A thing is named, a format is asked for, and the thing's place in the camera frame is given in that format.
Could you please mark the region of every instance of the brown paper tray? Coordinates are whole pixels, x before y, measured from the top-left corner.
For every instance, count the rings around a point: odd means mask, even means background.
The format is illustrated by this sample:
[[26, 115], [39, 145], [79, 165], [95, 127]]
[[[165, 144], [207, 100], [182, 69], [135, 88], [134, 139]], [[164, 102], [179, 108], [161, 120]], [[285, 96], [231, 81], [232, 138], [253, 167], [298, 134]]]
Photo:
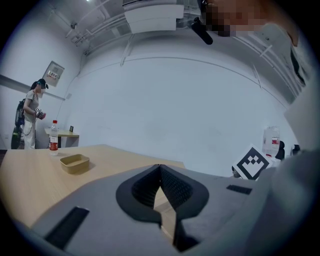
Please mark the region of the brown paper tray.
[[60, 159], [62, 169], [68, 174], [74, 174], [83, 169], [89, 169], [89, 157], [83, 154], [74, 154]]

